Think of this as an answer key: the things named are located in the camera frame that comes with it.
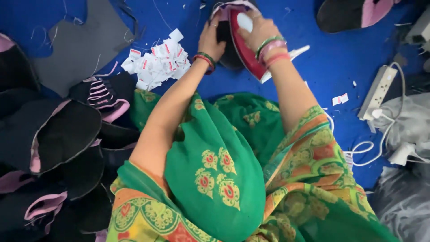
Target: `woman's left hand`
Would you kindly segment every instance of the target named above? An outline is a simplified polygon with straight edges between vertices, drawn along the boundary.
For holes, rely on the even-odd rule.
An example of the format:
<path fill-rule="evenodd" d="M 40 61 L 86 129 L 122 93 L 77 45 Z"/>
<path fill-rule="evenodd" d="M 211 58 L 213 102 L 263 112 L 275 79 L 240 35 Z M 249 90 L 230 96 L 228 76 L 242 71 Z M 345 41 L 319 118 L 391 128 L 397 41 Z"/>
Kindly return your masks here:
<path fill-rule="evenodd" d="M 212 19 L 211 24 L 209 22 L 205 23 L 205 27 L 200 35 L 199 40 L 199 50 L 198 52 L 204 52 L 208 54 L 212 59 L 217 62 L 224 54 L 225 41 L 220 43 L 216 40 L 216 28 L 218 27 L 219 16 L 215 15 Z"/>

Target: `blue floor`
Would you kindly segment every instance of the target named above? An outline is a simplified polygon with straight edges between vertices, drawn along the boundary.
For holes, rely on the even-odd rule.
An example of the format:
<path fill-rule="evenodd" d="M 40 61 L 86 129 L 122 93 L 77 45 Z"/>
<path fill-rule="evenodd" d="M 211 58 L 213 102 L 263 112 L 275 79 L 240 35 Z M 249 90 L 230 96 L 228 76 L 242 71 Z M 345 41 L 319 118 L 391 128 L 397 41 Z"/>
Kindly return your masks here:
<path fill-rule="evenodd" d="M 30 57 L 49 56 L 52 50 L 49 44 L 42 44 L 45 33 L 37 26 L 49 30 L 63 18 L 73 21 L 74 17 L 77 17 L 85 21 L 85 0 L 66 0 L 65 3 L 66 16 L 63 0 L 2 0 L 0 31 L 15 39 Z M 126 0 L 126 3 L 133 9 L 140 28 L 144 25 L 147 27 L 143 38 L 132 46 L 148 48 L 158 38 L 161 40 L 168 38 L 171 30 L 163 22 L 152 0 Z M 199 18 L 199 0 L 155 0 L 155 3 L 170 28 L 179 28 L 184 35 L 181 45 L 190 56 L 195 54 L 200 31 L 208 18 L 209 7 L 201 10 Z M 342 149 L 351 149 L 355 144 L 365 140 L 378 143 L 381 134 L 372 134 L 367 124 L 356 117 L 358 111 L 353 109 L 361 106 L 378 68 L 383 64 L 389 64 L 395 54 L 393 50 L 396 44 L 392 37 L 395 32 L 394 24 L 416 18 L 416 14 L 410 14 L 413 9 L 412 3 L 403 1 L 394 6 L 388 15 L 374 26 L 339 34 L 326 34 L 317 27 L 314 16 L 321 4 L 320 0 L 257 0 L 257 3 L 260 4 L 263 15 L 272 18 L 278 25 L 287 39 L 289 49 L 310 45 L 310 50 L 296 58 L 294 64 L 308 82 L 320 105 L 328 107 L 327 112 L 334 116 L 335 137 Z M 132 28 L 132 20 L 119 10 L 118 13 Z M 405 73 L 416 73 L 422 69 L 423 60 L 417 56 L 419 53 L 417 47 L 406 46 L 400 48 L 400 51 L 408 59 L 408 65 L 404 68 Z M 123 50 L 116 60 L 122 63 L 128 52 L 128 49 Z M 108 73 L 114 63 L 115 60 L 99 73 Z M 122 71 L 122 68 L 118 66 L 115 73 L 119 71 Z M 154 91 L 162 94 L 172 83 L 173 80 L 164 82 L 163 86 Z M 261 85 L 246 71 L 231 72 L 222 67 L 218 67 L 214 74 L 204 77 L 198 91 L 203 98 L 248 91 L 277 100 L 272 81 Z M 344 93 L 348 93 L 349 102 L 332 107 L 332 98 Z M 374 149 L 365 155 L 356 155 L 354 161 L 366 162 L 377 152 L 378 149 Z M 354 167 L 354 177 L 360 185 L 370 189 L 374 186 L 382 167 L 388 164 L 386 159 L 379 158 L 370 165 Z"/>

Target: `power strip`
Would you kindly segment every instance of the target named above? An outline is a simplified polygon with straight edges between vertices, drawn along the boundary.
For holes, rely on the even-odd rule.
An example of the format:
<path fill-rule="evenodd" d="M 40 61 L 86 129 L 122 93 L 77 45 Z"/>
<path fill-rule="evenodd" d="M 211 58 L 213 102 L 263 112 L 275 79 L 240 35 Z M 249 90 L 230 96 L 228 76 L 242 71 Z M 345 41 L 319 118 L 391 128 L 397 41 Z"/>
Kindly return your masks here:
<path fill-rule="evenodd" d="M 360 112 L 358 113 L 358 118 L 360 120 L 374 119 L 372 111 L 381 106 L 388 88 L 390 88 L 396 74 L 397 70 L 390 66 L 383 65 L 379 68 L 379 71 L 373 80 L 373 84 L 367 93 L 366 99 L 364 99 Z"/>

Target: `green bangle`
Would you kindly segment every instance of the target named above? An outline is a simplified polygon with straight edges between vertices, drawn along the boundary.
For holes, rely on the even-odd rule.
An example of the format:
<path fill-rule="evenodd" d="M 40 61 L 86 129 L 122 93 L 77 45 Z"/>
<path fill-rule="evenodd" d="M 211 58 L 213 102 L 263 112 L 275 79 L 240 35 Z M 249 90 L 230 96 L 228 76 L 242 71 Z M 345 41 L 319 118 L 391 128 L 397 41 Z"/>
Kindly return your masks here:
<path fill-rule="evenodd" d="M 260 45 L 260 47 L 257 49 L 257 51 L 255 52 L 255 58 L 258 60 L 260 58 L 260 52 L 261 50 L 270 42 L 274 41 L 274 40 L 285 40 L 284 37 L 282 36 L 274 36 L 274 37 L 270 37 L 268 39 L 266 39 L 265 41 L 263 41 L 263 43 Z"/>
<path fill-rule="evenodd" d="M 208 54 L 206 54 L 204 52 L 198 52 L 197 55 L 202 55 L 202 56 L 208 58 L 212 62 L 212 65 L 214 67 L 213 70 L 215 70 L 215 61 L 214 61 L 214 59 L 212 59 L 212 57 L 210 57 Z"/>

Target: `woman's arm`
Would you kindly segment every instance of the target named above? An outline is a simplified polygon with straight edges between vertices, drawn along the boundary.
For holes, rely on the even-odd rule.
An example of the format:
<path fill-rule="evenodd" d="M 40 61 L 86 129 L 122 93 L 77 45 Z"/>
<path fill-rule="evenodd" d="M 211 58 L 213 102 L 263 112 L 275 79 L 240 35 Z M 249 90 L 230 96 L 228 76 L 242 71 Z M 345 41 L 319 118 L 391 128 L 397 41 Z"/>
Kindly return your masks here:
<path fill-rule="evenodd" d="M 225 42 L 217 43 L 216 26 L 217 16 L 210 26 L 205 24 L 198 50 L 218 61 L 224 53 Z M 175 131 L 208 67 L 205 60 L 196 59 L 190 69 L 160 98 L 130 156 L 131 163 L 144 167 L 156 177 L 164 177 L 166 154 L 172 147 Z"/>
<path fill-rule="evenodd" d="M 238 33 L 253 51 L 256 52 L 266 39 L 281 36 L 271 19 L 264 19 L 260 13 L 254 11 L 248 11 L 246 14 L 252 19 L 252 32 L 239 29 Z M 271 49 L 264 56 L 264 60 L 267 61 L 273 55 L 283 52 L 287 53 L 287 48 Z M 318 105 L 318 103 L 290 60 L 280 59 L 276 61 L 269 66 L 269 71 L 278 92 L 282 123 L 284 131 L 287 133 L 309 108 Z"/>

